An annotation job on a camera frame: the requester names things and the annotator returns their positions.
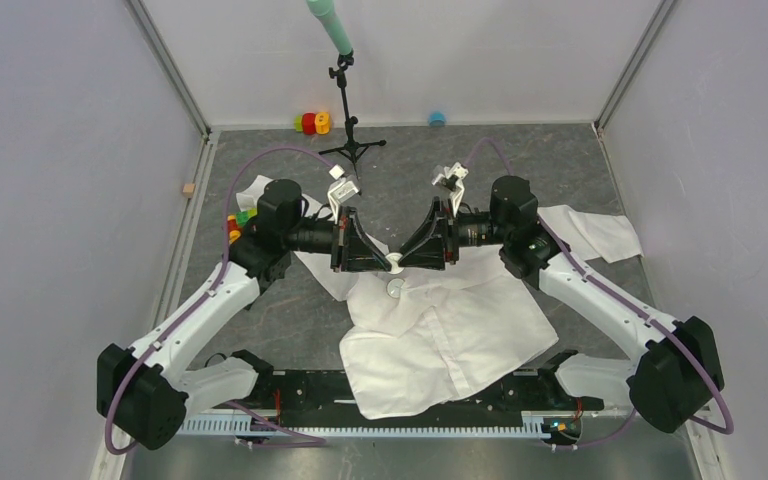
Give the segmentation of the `white button shirt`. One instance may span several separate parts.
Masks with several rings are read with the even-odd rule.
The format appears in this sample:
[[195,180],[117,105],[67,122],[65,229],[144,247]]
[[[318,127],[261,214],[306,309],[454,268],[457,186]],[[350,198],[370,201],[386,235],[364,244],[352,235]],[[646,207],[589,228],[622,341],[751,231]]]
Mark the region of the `white button shirt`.
[[337,273],[326,255],[300,253],[320,285],[347,305],[339,343],[361,415],[414,416],[470,397],[556,344],[557,333],[495,245],[468,247],[442,271]]

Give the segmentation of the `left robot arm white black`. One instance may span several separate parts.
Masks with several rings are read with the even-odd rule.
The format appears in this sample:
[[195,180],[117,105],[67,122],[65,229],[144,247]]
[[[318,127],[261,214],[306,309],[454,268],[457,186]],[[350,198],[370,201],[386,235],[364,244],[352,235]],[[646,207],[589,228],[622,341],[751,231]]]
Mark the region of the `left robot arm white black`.
[[205,410],[236,400],[257,408],[272,399],[273,379],[243,358],[231,356],[199,370],[190,370],[190,362],[229,320],[284,277],[295,252],[327,255],[339,273],[389,269],[385,254],[362,231],[356,209],[344,204],[359,192],[354,177],[338,178],[327,190],[331,214],[322,218],[309,215],[310,203],[296,182],[268,182],[256,215],[226,244],[202,286],[129,347],[110,344],[100,353],[97,410],[105,419],[110,453],[129,450],[116,446],[114,429],[156,450]]

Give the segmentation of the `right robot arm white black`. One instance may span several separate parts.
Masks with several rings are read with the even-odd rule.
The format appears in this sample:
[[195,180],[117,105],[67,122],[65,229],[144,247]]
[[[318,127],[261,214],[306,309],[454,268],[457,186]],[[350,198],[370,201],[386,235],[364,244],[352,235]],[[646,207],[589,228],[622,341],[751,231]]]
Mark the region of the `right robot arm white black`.
[[711,326],[697,316],[679,321],[587,266],[540,217],[538,199],[522,177],[496,179],[486,211],[462,213],[454,199],[434,198],[421,226],[390,261],[443,270],[459,260],[461,249],[489,245],[499,246],[514,278],[569,306],[620,347],[631,367],[617,378],[651,426],[673,433],[693,421],[721,434],[734,432]]

